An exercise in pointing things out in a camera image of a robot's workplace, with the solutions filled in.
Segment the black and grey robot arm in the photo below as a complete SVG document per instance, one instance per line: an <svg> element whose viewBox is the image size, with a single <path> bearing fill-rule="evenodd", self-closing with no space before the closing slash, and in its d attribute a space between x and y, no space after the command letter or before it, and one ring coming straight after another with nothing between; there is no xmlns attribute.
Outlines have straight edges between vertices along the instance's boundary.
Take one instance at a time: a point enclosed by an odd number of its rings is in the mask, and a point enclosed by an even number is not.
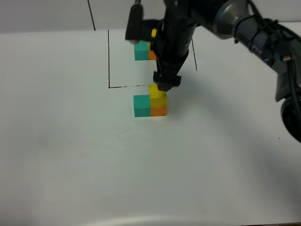
<svg viewBox="0 0 301 226"><path fill-rule="evenodd" d="M233 38L277 73L276 101L282 101L282 121L301 138L301 39L278 21L263 18L250 0L166 0L158 24L153 80L161 91L180 85L178 75L198 26L220 39Z"/></svg>

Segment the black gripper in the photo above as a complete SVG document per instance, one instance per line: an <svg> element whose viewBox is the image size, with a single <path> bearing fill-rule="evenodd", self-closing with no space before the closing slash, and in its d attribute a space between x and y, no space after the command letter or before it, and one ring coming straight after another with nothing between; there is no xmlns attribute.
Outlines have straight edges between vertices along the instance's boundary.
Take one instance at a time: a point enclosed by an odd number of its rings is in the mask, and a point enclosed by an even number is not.
<svg viewBox="0 0 301 226"><path fill-rule="evenodd" d="M165 18L159 23L154 43L157 71L153 74L159 91L168 92L181 84L178 73L188 57L196 27L197 23L189 19Z"/></svg>

